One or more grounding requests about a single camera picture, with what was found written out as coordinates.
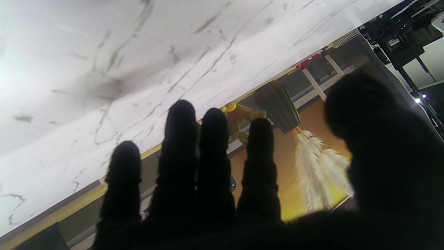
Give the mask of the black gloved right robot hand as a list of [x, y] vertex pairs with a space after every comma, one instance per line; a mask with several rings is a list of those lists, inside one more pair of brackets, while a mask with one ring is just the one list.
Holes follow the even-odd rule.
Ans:
[[131, 141], [111, 156], [94, 250], [442, 250], [443, 141], [366, 73], [343, 76], [324, 106], [331, 132], [352, 154], [357, 209], [280, 219], [273, 132], [251, 123], [243, 191], [235, 206], [224, 113], [209, 109], [201, 133], [186, 100], [171, 106], [149, 215], [140, 216], [141, 159]]

